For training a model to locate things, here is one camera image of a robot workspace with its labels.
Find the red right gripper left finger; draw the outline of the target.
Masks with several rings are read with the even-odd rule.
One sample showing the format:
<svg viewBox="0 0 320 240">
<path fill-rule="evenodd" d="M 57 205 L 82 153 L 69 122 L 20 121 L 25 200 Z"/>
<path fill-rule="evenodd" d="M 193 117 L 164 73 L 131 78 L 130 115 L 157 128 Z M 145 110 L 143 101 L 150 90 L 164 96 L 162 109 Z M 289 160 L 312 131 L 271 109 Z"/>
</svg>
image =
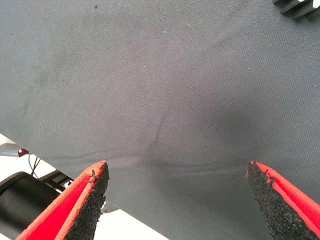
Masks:
<svg viewBox="0 0 320 240">
<path fill-rule="evenodd" d="M 18 240 L 92 240 L 109 181 L 106 161 L 85 169 L 29 226 Z"/>
</svg>

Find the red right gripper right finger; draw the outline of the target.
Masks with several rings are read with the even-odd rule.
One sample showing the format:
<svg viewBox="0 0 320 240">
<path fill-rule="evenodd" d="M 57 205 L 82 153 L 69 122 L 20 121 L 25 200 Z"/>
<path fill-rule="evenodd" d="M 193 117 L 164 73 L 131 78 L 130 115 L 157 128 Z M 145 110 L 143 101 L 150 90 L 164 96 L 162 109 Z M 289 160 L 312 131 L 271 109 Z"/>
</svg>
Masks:
<svg viewBox="0 0 320 240">
<path fill-rule="evenodd" d="M 251 161 L 247 182 L 274 240 L 318 240 L 320 205 L 271 167 Z"/>
</svg>

